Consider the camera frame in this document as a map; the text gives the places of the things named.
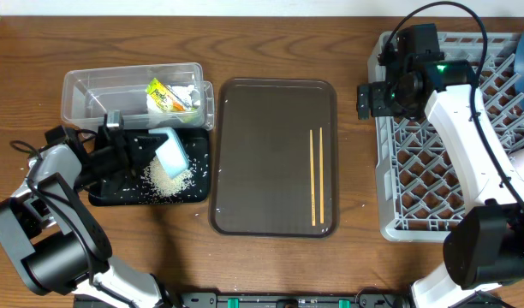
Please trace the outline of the yellow snack wrapper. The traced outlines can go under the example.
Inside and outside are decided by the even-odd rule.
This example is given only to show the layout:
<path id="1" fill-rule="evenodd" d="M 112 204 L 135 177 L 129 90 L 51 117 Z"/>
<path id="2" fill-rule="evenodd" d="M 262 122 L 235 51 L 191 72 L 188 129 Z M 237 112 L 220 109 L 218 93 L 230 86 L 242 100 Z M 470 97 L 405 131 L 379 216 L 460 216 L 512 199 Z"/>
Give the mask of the yellow snack wrapper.
<path id="1" fill-rule="evenodd" d="M 152 79 L 147 85 L 146 105 L 147 109 L 154 113 L 187 112 L 192 109 L 185 98 L 179 97 L 157 78 Z"/>

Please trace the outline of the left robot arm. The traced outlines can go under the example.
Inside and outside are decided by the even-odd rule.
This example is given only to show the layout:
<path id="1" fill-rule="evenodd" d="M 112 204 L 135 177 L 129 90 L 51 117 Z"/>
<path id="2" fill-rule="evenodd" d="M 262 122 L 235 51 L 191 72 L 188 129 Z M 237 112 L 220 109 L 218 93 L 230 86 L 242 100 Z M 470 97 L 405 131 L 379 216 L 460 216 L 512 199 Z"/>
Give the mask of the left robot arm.
<path id="1" fill-rule="evenodd" d="M 89 135 L 59 126 L 46 146 L 11 141 L 28 155 L 20 187 L 0 202 L 0 244 L 25 285 L 37 295 L 74 294 L 88 307 L 178 307 L 179 297 L 155 275 L 114 256 L 110 241 L 79 193 L 118 175 L 135 177 L 169 141 L 165 133 L 102 126 Z"/>

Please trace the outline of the light blue rice bowl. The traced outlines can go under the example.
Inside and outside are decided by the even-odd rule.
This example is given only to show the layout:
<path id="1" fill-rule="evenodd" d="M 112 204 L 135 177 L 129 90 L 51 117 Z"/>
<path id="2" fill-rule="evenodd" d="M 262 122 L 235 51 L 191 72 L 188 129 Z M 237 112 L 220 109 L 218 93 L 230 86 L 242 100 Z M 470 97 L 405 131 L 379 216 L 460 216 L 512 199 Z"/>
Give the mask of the light blue rice bowl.
<path id="1" fill-rule="evenodd" d="M 150 129 L 149 134 L 164 134 L 168 137 L 156 149 L 156 156 L 169 178 L 174 179 L 189 168 L 188 156 L 179 136 L 172 127 Z"/>

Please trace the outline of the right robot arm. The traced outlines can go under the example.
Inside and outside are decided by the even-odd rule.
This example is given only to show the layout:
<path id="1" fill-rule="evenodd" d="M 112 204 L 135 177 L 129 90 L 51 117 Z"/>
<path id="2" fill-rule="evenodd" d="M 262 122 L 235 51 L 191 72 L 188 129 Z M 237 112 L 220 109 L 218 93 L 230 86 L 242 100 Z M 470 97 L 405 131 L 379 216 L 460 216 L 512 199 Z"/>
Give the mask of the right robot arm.
<path id="1" fill-rule="evenodd" d="M 465 215 L 443 243 L 443 262 L 411 286 L 413 307 L 458 307 L 524 279 L 524 180 L 485 111 L 467 61 L 419 62 L 357 88 L 358 117 L 424 116 L 461 186 Z"/>

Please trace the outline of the wooden chopstick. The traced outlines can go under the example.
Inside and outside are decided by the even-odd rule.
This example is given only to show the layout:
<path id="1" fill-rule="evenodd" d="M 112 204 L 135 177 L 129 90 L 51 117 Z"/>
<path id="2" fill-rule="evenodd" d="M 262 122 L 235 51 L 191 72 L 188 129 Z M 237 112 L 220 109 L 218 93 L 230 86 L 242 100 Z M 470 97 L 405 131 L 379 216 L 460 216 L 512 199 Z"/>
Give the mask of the wooden chopstick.
<path id="1" fill-rule="evenodd" d="M 309 131 L 309 158 L 310 158 L 311 222 L 312 222 L 312 226 L 316 226 L 314 152 L 313 152 L 313 131 L 312 130 Z"/>
<path id="2" fill-rule="evenodd" d="M 319 223 L 325 223 L 324 142 L 323 128 L 319 128 Z"/>

